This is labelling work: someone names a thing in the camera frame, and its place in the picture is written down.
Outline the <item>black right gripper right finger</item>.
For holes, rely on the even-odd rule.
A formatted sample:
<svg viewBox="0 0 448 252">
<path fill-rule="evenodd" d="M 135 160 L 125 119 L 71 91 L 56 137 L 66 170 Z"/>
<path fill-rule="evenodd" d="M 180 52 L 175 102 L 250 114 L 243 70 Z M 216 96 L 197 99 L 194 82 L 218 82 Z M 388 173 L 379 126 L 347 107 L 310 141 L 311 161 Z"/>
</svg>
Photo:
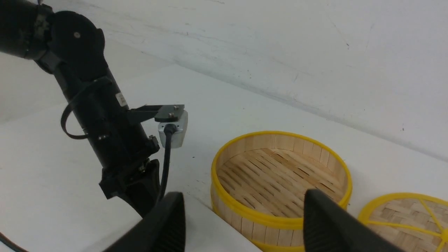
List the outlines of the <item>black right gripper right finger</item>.
<svg viewBox="0 0 448 252">
<path fill-rule="evenodd" d="M 303 242 L 306 252 L 401 252 L 360 223 L 325 193 L 304 195 Z"/>
</svg>

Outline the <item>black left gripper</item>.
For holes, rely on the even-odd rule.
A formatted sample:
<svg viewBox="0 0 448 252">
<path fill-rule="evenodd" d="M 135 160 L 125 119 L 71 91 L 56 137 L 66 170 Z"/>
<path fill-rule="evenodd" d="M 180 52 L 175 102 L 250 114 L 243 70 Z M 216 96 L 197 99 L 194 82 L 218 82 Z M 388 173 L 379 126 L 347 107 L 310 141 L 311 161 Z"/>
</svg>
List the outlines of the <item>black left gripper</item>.
<svg viewBox="0 0 448 252">
<path fill-rule="evenodd" d="M 122 195 L 141 217 L 148 214 L 160 192 L 160 150 L 157 137 L 145 133 L 90 134 L 89 143 L 102 166 L 99 186 L 107 199 Z"/>
</svg>

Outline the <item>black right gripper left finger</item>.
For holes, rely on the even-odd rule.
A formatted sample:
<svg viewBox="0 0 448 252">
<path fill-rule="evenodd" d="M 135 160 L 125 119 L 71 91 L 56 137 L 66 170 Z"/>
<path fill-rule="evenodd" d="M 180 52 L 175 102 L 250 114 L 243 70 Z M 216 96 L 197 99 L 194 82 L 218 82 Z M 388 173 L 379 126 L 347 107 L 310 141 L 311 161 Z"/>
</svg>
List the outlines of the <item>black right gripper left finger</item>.
<svg viewBox="0 0 448 252">
<path fill-rule="evenodd" d="M 186 213 L 184 195 L 167 193 L 139 223 L 110 245 L 106 252 L 184 252 Z"/>
</svg>

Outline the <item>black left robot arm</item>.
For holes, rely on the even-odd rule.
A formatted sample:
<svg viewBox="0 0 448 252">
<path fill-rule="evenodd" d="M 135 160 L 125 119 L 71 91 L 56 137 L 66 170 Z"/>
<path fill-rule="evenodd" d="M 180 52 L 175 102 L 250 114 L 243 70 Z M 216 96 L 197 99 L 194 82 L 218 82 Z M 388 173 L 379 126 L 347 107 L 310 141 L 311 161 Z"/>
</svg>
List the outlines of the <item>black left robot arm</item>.
<svg viewBox="0 0 448 252">
<path fill-rule="evenodd" d="M 34 61 L 53 75 L 68 104 L 61 129 L 71 139 L 87 139 L 103 170 L 107 199 L 119 197 L 141 217 L 156 204 L 157 172 L 144 169 L 159 150 L 141 123 L 151 106 L 130 109 L 105 60 L 105 37 L 88 18 L 27 0 L 2 0 L 1 52 Z"/>
</svg>

